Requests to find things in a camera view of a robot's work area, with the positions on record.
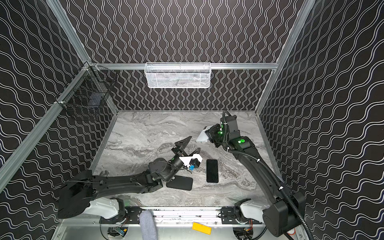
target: yellow rectangular block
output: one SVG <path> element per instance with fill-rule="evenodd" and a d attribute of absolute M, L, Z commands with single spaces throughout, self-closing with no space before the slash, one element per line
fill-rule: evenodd
<path fill-rule="evenodd" d="M 211 235 L 211 230 L 212 230 L 211 227 L 204 226 L 204 225 L 197 223 L 197 222 L 193 223 L 192 229 L 199 231 L 199 232 L 202 232 L 202 233 L 206 233 L 208 235 Z"/>

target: patterned wall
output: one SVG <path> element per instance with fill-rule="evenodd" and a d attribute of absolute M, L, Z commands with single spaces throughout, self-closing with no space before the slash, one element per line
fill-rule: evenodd
<path fill-rule="evenodd" d="M 59 183 L 89 169 L 112 114 L 100 121 L 75 121 L 65 114 L 33 149 L 0 194 L 0 239 L 51 239 L 59 219 Z"/>
<path fill-rule="evenodd" d="M 93 62 L 276 62 L 303 0 L 61 0 Z"/>
<path fill-rule="evenodd" d="M 118 109 L 254 110 L 271 70 L 212 71 L 209 88 L 149 88 L 144 71 L 120 71 L 111 93 Z"/>
<path fill-rule="evenodd" d="M 0 1 L 0 167 L 83 65 L 44 0 Z"/>
<path fill-rule="evenodd" d="M 318 0 L 262 111 L 316 239 L 384 239 L 384 1 Z"/>

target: gray sock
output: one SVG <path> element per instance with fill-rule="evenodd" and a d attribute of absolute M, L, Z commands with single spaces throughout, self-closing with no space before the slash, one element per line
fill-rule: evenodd
<path fill-rule="evenodd" d="M 157 229 L 151 211 L 142 211 L 139 216 L 143 240 L 157 240 Z"/>

